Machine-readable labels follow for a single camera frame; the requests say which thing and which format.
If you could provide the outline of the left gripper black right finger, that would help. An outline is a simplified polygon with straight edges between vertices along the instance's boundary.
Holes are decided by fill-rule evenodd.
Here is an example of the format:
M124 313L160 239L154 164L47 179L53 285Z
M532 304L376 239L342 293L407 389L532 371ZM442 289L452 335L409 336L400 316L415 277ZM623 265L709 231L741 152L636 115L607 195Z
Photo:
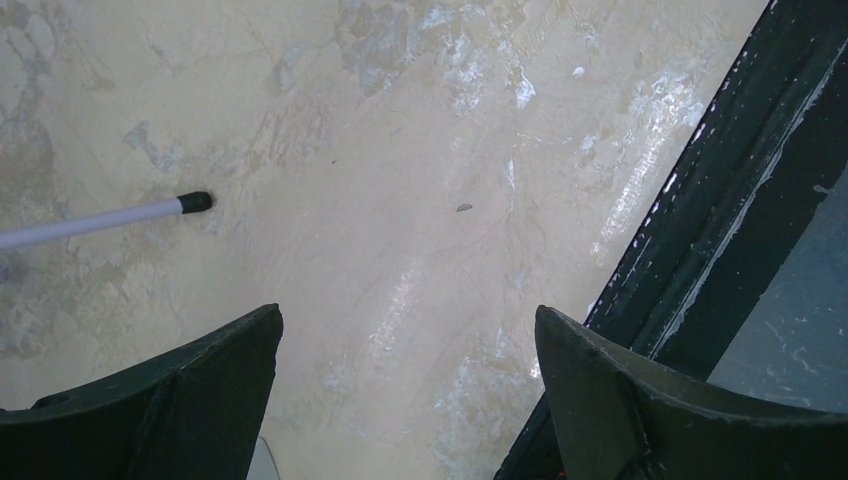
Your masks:
M843 479L847 418L735 393L621 347L556 309L535 343L571 479Z

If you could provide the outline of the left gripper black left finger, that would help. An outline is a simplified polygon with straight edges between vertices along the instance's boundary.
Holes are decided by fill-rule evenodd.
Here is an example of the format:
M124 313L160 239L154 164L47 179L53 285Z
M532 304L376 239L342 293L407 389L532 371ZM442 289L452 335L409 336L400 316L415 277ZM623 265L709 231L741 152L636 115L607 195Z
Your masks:
M243 479L275 378L267 304L194 341L1 414L5 479Z

